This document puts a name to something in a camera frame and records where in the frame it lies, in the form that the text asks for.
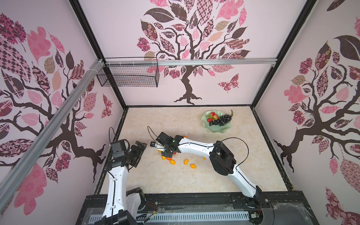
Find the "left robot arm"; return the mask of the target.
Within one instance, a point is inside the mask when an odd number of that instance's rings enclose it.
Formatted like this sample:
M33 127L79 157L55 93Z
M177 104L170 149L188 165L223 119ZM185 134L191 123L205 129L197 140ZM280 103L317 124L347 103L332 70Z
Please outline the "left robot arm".
M136 168L147 147L146 143L136 141L130 145L126 139L110 143L112 159L106 171L109 186L105 210L96 225L136 225L138 209L145 204L143 190L139 187L126 190L129 170Z

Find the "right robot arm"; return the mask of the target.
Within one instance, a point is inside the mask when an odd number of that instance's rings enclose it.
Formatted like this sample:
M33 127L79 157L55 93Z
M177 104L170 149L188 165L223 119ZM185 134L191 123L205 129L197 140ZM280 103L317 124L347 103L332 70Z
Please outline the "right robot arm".
M190 153L208 158L215 172L230 177L239 187L248 205L259 208L270 206L262 190L239 168L234 154L226 147L224 141L204 143L190 140L184 136L175 136L173 138L162 132L160 136L151 143L151 147L161 151L162 156L166 158L170 158L175 152Z

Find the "dark fake grape bunch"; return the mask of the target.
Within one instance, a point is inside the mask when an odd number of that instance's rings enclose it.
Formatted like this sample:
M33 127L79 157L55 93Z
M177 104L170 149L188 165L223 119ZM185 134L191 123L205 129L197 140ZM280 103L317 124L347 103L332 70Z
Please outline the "dark fake grape bunch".
M210 126L224 126L224 125L228 124L232 120L232 118L233 118L233 110L231 110L231 114L221 115L221 116L219 116L218 120L213 120L211 122L208 122L208 124Z

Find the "light green wavy fruit bowl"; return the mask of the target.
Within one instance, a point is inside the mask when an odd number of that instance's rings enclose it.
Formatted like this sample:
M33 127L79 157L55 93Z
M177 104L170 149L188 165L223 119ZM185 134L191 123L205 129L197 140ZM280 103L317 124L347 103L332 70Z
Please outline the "light green wavy fruit bowl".
M231 120L233 118L233 110L230 114L219 110L210 110L201 117L202 125L212 133L225 133L231 128Z

